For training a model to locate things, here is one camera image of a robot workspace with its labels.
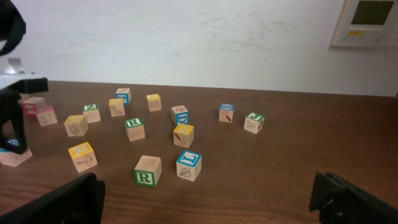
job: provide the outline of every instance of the thermostat screen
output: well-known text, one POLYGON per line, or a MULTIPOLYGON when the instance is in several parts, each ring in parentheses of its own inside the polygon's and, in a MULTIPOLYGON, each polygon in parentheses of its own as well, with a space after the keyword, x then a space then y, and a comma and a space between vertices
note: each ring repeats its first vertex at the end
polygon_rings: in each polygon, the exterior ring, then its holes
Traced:
POLYGON ((360 1, 351 24, 384 25, 393 3, 393 1, 360 1))

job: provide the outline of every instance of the toy block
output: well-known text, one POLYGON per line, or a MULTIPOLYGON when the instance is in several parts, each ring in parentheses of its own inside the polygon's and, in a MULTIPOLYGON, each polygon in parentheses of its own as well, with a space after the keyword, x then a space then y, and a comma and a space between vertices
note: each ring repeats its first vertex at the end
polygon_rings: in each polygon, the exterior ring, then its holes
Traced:
POLYGON ((162 109, 162 100, 159 94, 147 95, 147 107, 150 112, 162 109))
POLYGON ((87 123, 101 121, 100 108, 97 104, 85 105, 83 107, 83 114, 87 119, 87 123))
POLYGON ((123 99, 124 104, 130 104, 131 92, 129 88, 120 88, 116 91, 116 98, 123 99))
POLYGON ((251 113, 246 116, 243 128, 246 131, 250 131, 251 133, 257 134, 259 131, 261 131, 263 124, 264 124, 263 115, 251 113))
POLYGON ((134 178, 139 185, 155 187, 162 174, 162 160, 154 156, 141 156, 136 168, 134 178))
POLYGON ((57 115, 55 114, 54 107, 52 105, 45 106, 37 110, 36 117, 41 126, 58 123, 57 115))
POLYGON ((139 118, 127 120, 126 133, 130 141, 145 138, 144 122, 139 118))
MULTIPOLYGON (((15 146, 19 145, 18 140, 16 139, 10 139, 8 140, 8 143, 13 144, 15 146)), ((29 148, 27 148, 26 151, 21 155, 0 148, 0 162, 3 165, 17 167, 21 163, 28 160, 30 157, 32 157, 32 152, 30 151, 29 148)))
POLYGON ((21 99, 18 102, 24 102, 25 100, 28 100, 30 98, 29 94, 20 93, 19 95, 21 96, 21 99))
POLYGON ((112 117, 125 115, 123 99, 119 98, 109 100, 109 110, 111 111, 112 117))
POLYGON ((174 144, 176 146, 189 147, 193 141, 193 126, 179 124, 174 129, 174 144))
POLYGON ((175 125, 189 123, 189 111, 184 106, 174 106, 170 113, 175 125))
POLYGON ((71 147, 68 151, 77 172, 83 172, 84 170, 97 166, 98 164, 94 150, 88 142, 71 147))
POLYGON ((184 150, 177 159, 177 177, 195 181, 201 170, 201 154, 184 150))
POLYGON ((220 105, 220 113, 218 116, 218 121, 231 123, 233 116, 234 116, 234 105, 222 103, 220 105))
POLYGON ((88 123, 84 115, 72 115, 64 122, 68 136, 84 136, 88 130, 88 123))
POLYGON ((33 116, 36 115, 36 111, 45 107, 47 104, 42 97, 30 97, 22 103, 22 108, 25 113, 33 116))

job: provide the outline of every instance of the green block face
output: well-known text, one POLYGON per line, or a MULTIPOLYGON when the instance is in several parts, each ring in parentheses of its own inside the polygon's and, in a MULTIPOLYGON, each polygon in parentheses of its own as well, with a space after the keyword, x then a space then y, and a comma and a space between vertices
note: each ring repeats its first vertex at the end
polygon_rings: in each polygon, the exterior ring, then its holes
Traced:
POLYGON ((134 177, 136 178, 136 183, 139 185, 145 185, 149 187, 155 187, 155 174, 153 172, 135 170, 134 177))
POLYGON ((261 119, 264 118, 263 115, 259 115, 259 114, 256 114, 256 113, 251 113, 251 114, 247 115, 246 117, 248 117, 250 119, 253 119, 255 121, 261 121, 261 119))
POLYGON ((137 126, 144 125, 144 122, 141 121, 139 118, 131 119, 126 121, 127 128, 135 128, 137 126))
POLYGON ((97 109, 98 109, 98 105, 97 104, 85 105, 83 107, 83 111, 97 110, 97 109))

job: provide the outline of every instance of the white wall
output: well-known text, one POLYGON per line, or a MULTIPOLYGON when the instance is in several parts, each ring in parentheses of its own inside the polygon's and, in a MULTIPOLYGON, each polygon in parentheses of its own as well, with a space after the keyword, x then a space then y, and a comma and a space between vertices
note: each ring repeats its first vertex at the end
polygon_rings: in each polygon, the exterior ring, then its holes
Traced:
POLYGON ((398 49, 329 47, 344 0, 13 1, 28 32, 10 56, 50 80, 398 91, 398 49))

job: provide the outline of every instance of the thermostat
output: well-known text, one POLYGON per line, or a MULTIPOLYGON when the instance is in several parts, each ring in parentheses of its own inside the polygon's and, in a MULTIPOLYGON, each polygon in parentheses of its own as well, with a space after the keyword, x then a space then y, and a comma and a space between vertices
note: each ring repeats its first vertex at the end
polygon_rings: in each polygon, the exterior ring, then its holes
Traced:
POLYGON ((398 0, 346 0, 331 44, 383 47, 395 28, 398 0))

